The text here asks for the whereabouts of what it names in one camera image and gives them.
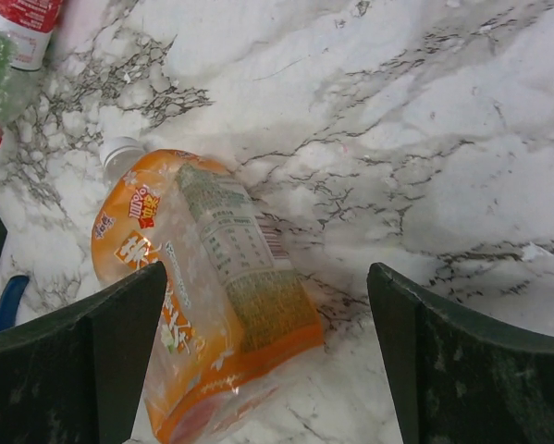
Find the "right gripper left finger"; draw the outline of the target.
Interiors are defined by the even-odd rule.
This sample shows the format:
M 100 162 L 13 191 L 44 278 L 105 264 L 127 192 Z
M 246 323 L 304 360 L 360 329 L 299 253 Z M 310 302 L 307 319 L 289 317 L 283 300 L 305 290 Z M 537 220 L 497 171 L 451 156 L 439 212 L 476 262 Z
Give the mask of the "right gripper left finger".
M 0 443 L 127 441 L 165 291 L 154 263 L 0 332 Z

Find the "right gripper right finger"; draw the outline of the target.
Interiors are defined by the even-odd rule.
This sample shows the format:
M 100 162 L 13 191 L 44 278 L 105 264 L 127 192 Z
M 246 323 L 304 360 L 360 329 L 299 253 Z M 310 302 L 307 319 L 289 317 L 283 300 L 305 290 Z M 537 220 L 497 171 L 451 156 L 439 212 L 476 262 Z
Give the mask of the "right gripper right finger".
M 382 263 L 368 297 L 405 443 L 554 443 L 554 337 L 442 298 Z

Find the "crushed orange label bottle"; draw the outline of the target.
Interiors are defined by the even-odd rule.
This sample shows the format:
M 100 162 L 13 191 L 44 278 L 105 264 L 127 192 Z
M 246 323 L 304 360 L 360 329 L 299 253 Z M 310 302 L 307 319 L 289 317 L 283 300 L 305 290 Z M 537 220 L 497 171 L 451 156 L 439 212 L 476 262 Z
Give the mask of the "crushed orange label bottle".
M 166 270 L 143 393 L 154 436 L 217 441 L 323 349 L 319 314 L 222 164 L 128 137 L 99 155 L 108 194 L 92 227 L 97 277 L 109 285 L 154 263 Z

